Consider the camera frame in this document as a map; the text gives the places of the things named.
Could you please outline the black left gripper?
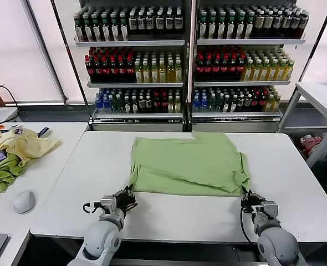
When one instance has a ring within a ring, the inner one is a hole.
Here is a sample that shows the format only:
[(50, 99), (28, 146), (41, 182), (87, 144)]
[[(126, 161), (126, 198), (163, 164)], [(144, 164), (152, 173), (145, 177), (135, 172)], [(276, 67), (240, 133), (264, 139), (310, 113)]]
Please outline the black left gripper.
[(137, 206), (136, 198), (132, 189), (133, 185), (130, 185), (115, 193), (116, 207), (121, 209), (124, 213), (127, 213)]

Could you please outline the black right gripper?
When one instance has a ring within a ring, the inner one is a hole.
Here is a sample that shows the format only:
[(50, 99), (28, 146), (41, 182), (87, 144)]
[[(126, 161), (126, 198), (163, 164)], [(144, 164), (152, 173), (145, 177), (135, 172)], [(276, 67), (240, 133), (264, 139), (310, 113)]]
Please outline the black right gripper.
[(242, 186), (242, 193), (241, 207), (244, 213), (252, 213), (254, 211), (253, 206), (260, 206), (264, 201), (264, 197), (251, 189), (247, 192), (244, 186)]

